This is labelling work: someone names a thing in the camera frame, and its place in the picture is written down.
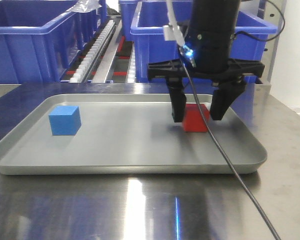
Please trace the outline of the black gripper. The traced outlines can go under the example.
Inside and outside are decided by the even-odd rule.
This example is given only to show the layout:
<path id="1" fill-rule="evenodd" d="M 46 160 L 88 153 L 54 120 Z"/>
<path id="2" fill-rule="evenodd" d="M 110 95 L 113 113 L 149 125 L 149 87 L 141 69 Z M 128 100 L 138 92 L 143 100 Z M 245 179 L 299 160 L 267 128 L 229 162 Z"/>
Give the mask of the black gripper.
<path id="1" fill-rule="evenodd" d="M 261 77 L 265 66 L 258 60 L 230 57 L 238 33 L 235 26 L 239 0 L 194 0 L 185 31 L 178 25 L 171 0 L 166 1 L 168 29 L 178 46 L 178 59 L 150 63 L 150 80 L 165 78 L 171 100 L 171 115 L 181 123 L 187 98 L 182 78 L 208 79 L 218 85 L 213 91 L 210 116 L 223 119 L 232 103 L 246 90 L 246 75 Z"/>

